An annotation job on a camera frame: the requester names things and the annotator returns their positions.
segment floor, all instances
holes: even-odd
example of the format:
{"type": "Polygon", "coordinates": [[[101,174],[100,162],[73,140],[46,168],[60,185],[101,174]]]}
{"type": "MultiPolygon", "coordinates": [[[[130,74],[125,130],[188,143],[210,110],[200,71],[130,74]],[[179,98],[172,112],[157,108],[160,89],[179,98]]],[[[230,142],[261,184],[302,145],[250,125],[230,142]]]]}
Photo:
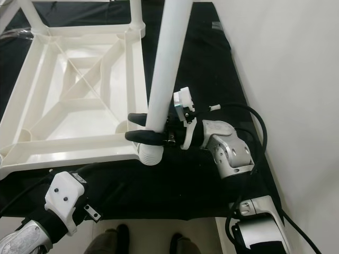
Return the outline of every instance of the floor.
{"type": "MultiPolygon", "coordinates": [[[[13,232],[21,221],[21,218],[2,218],[0,237],[13,232]]],[[[171,237],[177,232],[190,238],[202,254],[222,254],[215,218],[190,221],[111,220],[101,221],[98,224],[85,221],[78,226],[78,232],[74,236],[62,238],[49,253],[83,254],[92,239],[106,229],[116,228],[121,223],[126,224],[130,229],[130,254],[168,254],[171,237]]]]}

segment white pole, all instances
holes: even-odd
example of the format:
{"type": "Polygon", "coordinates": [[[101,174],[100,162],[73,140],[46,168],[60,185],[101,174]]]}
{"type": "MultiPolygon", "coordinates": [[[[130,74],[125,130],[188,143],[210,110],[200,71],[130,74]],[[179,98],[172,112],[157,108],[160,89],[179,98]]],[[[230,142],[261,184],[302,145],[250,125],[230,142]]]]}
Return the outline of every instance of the white pole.
{"type": "Polygon", "coordinates": [[[42,22],[37,10],[35,9],[31,0],[18,0],[23,13],[28,22],[30,22],[31,30],[37,34],[49,35],[48,27],[42,22]]]}
{"type": "Polygon", "coordinates": [[[145,23],[142,20],[141,0],[130,0],[132,30],[140,30],[141,38],[145,36],[145,23]]]}
{"type": "MultiPolygon", "coordinates": [[[[165,1],[148,104],[147,130],[164,131],[192,4],[193,0],[165,1]]],[[[158,164],[163,150],[163,147],[141,144],[140,161],[146,165],[158,164]]]]}

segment person's foot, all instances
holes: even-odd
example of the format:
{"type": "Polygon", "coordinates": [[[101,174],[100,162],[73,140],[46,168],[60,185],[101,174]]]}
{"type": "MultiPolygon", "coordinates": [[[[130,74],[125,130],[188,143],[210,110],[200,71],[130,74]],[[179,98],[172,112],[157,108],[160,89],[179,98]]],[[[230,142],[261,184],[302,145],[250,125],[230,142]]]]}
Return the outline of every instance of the person's foot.
{"type": "Polygon", "coordinates": [[[169,246],[169,254],[176,254],[178,240],[182,238],[182,234],[176,233],[172,236],[171,245],[169,246]]]}
{"type": "Polygon", "coordinates": [[[118,232],[118,244],[117,254],[128,254],[129,250],[129,230],[124,224],[117,227],[118,232]]]}

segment white plastic clamp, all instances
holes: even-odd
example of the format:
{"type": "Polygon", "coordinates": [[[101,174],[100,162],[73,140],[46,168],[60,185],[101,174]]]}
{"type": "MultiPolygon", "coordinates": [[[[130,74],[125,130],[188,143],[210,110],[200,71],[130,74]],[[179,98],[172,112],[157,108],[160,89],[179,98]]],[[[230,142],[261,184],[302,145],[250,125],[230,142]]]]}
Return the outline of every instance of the white plastic clamp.
{"type": "Polygon", "coordinates": [[[44,208],[53,211],[73,235],[77,229],[73,221],[75,203],[85,192],[84,186],[70,173],[64,171],[55,175],[45,196],[44,208]]]}
{"type": "Polygon", "coordinates": [[[182,150],[187,150],[192,142],[193,132],[197,125],[197,118],[192,122],[187,122],[185,117],[184,108],[188,107],[191,112],[195,112],[194,104],[192,101],[191,93],[188,87],[180,89],[179,92],[173,94],[174,107],[181,122],[184,122],[186,127],[186,137],[184,143],[180,146],[182,150]]]}

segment metal bracket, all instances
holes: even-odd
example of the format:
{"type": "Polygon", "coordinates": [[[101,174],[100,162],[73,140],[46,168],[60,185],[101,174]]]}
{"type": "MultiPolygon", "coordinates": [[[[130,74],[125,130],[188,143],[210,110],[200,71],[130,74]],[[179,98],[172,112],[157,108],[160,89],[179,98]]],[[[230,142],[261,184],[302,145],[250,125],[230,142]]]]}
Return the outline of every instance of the metal bracket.
{"type": "Polygon", "coordinates": [[[100,220],[100,218],[101,218],[100,213],[98,213],[90,205],[85,205],[84,209],[89,214],[89,216],[93,219],[93,221],[98,222],[100,220]]]}
{"type": "Polygon", "coordinates": [[[169,132],[168,132],[167,144],[168,144],[170,147],[175,146],[175,138],[174,138],[174,132],[173,132],[173,131],[169,131],[169,132]]]}
{"type": "Polygon", "coordinates": [[[78,180],[79,183],[87,184],[84,178],[82,178],[78,173],[72,173],[72,176],[78,180]]]}

